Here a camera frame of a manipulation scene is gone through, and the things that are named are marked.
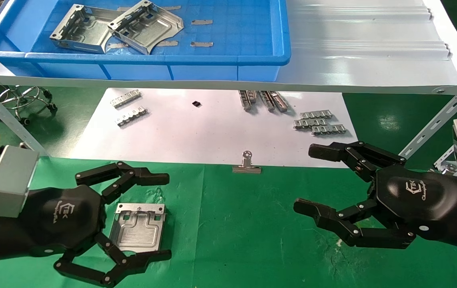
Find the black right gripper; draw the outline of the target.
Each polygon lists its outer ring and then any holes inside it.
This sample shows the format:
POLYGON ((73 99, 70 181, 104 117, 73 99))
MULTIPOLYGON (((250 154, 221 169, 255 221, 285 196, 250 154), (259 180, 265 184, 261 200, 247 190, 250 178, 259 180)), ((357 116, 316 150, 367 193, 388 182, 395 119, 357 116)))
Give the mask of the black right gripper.
POLYGON ((408 170, 402 167, 406 158, 365 142, 311 144, 308 155, 342 162, 364 182, 373 180, 374 199, 342 211, 302 198, 294 202, 296 213, 311 217, 317 228, 336 234, 348 246, 406 249, 415 234, 457 240, 457 177, 408 170), (371 217, 384 227, 356 225, 371 217))

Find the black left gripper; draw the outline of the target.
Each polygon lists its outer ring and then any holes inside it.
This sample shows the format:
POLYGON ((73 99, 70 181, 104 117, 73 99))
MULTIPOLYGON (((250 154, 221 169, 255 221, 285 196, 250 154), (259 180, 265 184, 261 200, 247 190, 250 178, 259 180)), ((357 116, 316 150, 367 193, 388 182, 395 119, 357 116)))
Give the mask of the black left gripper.
POLYGON ((22 228, 30 239, 29 256, 64 253, 54 264, 58 273, 104 288, 115 287, 129 275, 145 273, 152 262, 171 259, 171 250, 127 256, 101 232, 106 219, 104 204, 111 204, 135 185, 167 185, 168 173, 152 173, 146 167, 116 162, 78 172, 75 180, 79 185, 75 188, 29 191, 22 208, 22 228), (116 181, 102 191, 102 197, 90 188, 112 179, 116 181), (106 273, 73 263, 95 244, 115 262, 106 273))

